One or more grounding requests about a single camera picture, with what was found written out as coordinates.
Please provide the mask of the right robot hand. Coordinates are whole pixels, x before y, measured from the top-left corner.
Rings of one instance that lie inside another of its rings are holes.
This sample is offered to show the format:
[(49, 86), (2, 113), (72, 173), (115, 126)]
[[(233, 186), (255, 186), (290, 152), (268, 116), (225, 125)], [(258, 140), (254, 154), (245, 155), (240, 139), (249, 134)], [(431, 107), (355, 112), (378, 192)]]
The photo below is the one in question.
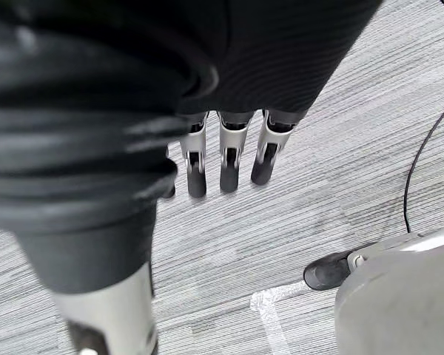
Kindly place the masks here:
[(0, 1), (0, 229), (79, 354), (156, 354), (169, 143), (206, 110), (306, 112), (378, 1)]

